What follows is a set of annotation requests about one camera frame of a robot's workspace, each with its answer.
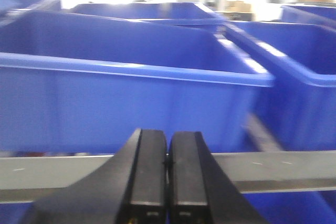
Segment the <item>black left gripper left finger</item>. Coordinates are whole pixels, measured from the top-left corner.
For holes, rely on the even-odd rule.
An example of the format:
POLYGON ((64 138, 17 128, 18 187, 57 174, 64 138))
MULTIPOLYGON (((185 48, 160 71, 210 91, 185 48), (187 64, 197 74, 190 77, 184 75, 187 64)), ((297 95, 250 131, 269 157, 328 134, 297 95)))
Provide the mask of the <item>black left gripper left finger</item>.
POLYGON ((136 129, 89 175, 36 200, 23 223, 165 223, 166 138, 136 129))

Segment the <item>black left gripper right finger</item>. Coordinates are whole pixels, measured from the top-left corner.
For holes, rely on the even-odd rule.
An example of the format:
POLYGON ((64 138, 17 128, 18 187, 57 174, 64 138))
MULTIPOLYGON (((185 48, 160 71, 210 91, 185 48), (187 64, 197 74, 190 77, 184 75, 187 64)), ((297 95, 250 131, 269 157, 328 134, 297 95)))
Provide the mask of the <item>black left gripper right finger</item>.
POLYGON ((175 132, 169 150, 170 223, 267 223, 239 192, 201 132, 175 132))

